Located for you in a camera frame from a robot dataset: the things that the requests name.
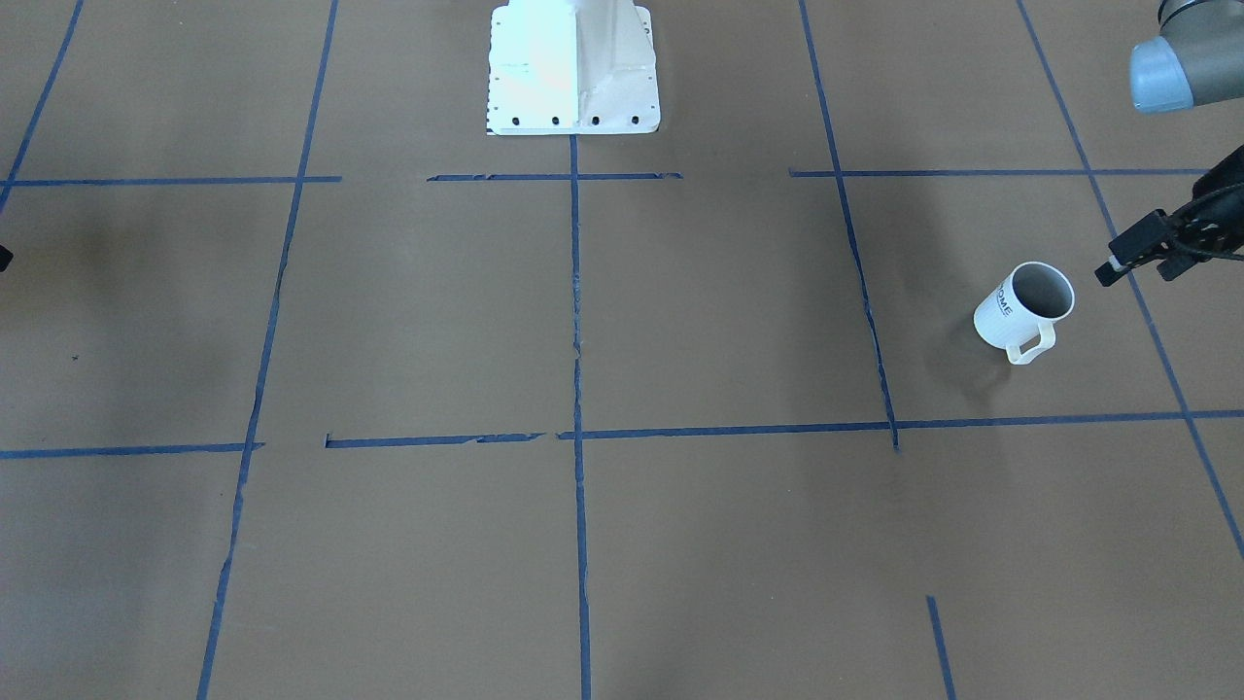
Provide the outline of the white mug dark inside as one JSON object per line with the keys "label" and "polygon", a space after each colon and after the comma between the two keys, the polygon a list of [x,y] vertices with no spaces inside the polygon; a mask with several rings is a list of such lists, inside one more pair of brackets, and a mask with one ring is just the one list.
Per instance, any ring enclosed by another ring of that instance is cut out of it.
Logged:
{"label": "white mug dark inside", "polygon": [[1054,327],[1075,307],[1072,283],[1045,262],[1019,264],[982,300],[972,316],[977,336],[1003,349],[1018,367],[1031,364],[1052,349]]}

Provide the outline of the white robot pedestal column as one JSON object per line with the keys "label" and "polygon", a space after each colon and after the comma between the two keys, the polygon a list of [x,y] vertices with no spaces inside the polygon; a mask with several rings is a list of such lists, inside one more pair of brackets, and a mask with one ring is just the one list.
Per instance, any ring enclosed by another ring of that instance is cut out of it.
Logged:
{"label": "white robot pedestal column", "polygon": [[662,108],[649,10],[508,1],[489,22],[486,133],[649,134]]}

